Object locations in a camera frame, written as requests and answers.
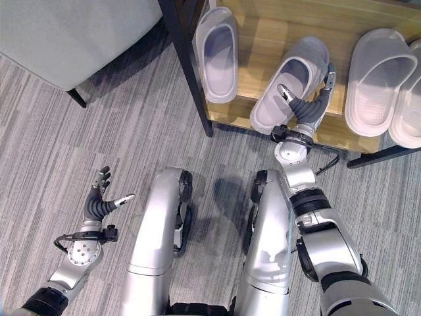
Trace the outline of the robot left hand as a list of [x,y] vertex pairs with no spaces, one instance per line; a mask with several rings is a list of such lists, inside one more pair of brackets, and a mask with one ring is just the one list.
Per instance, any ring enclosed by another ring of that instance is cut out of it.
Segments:
[[112,201],[105,201],[103,194],[110,184],[110,167],[105,166],[94,176],[91,189],[84,203],[83,221],[79,229],[81,232],[100,231],[102,220],[115,209],[135,198],[134,194],[127,194]]

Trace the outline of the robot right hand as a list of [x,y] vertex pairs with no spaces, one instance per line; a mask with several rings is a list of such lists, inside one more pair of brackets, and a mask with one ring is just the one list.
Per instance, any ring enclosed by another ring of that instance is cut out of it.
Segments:
[[319,91],[314,101],[299,99],[283,84],[277,86],[280,96],[286,101],[297,119],[298,130],[304,134],[307,133],[310,137],[313,137],[320,126],[334,94],[336,71],[333,63],[328,64],[323,82],[325,86]]

